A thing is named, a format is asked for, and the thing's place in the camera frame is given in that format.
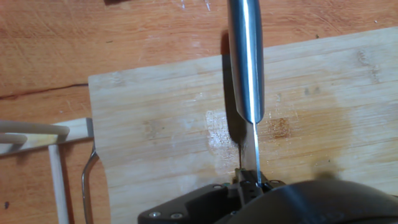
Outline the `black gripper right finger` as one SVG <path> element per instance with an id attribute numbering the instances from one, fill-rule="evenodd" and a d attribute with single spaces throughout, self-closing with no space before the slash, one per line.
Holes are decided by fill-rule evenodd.
<path id="1" fill-rule="evenodd" d="M 309 180 L 273 189 L 219 223 L 397 223 L 397 197 L 345 180 Z"/>

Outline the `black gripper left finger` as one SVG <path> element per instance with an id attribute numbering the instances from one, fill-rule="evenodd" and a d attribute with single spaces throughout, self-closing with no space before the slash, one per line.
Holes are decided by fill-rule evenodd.
<path id="1" fill-rule="evenodd" d="M 235 183 L 206 185 L 140 213 L 137 222 L 226 223 L 257 196 L 257 172 L 237 169 Z"/>

